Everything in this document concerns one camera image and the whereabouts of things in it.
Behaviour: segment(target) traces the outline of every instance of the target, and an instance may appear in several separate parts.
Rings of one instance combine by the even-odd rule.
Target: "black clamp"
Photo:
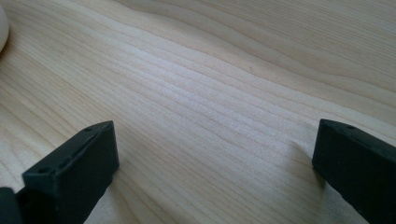
[[[396,147],[322,119],[312,164],[367,221],[396,223]]]
[[[0,188],[0,223],[83,223],[119,166],[113,121],[92,125],[24,172],[17,194]]]

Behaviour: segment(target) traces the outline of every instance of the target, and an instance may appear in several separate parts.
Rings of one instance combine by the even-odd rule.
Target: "white object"
[[[0,51],[3,49],[3,46],[6,44],[8,38],[8,20],[6,16],[6,12],[0,6]]]

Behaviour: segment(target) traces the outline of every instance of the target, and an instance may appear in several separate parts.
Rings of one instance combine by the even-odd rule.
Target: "black object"
[[[119,166],[113,121],[92,125],[24,172],[16,195],[0,188],[0,223],[83,223]]]
[[[396,147],[353,126],[322,119],[312,163],[370,223],[396,223]]]

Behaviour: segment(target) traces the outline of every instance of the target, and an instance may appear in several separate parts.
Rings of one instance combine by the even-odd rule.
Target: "light wood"
[[[311,159],[322,118],[396,146],[394,1],[0,4],[0,186],[112,119],[87,223],[365,223]]]

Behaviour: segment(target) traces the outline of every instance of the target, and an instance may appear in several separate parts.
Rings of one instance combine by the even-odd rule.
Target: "wooden surface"
[[[396,146],[394,1],[0,4],[0,186],[112,119],[86,223],[365,223],[311,159],[321,118]]]

